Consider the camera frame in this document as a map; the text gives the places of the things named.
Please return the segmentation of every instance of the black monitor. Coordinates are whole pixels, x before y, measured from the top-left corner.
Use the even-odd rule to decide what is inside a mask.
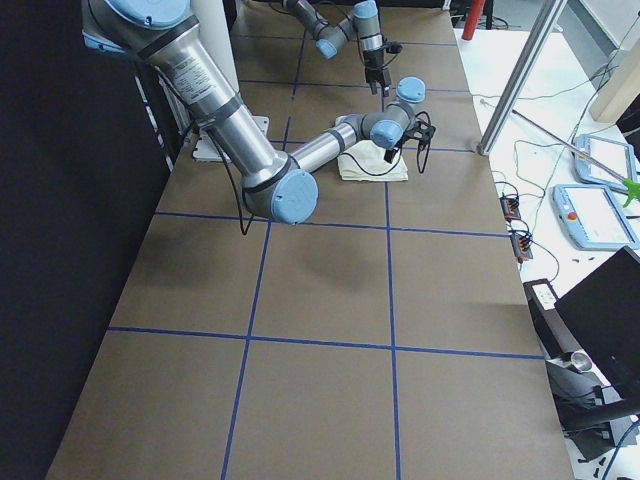
[[[621,248],[556,310],[620,396],[640,395],[640,257]]]

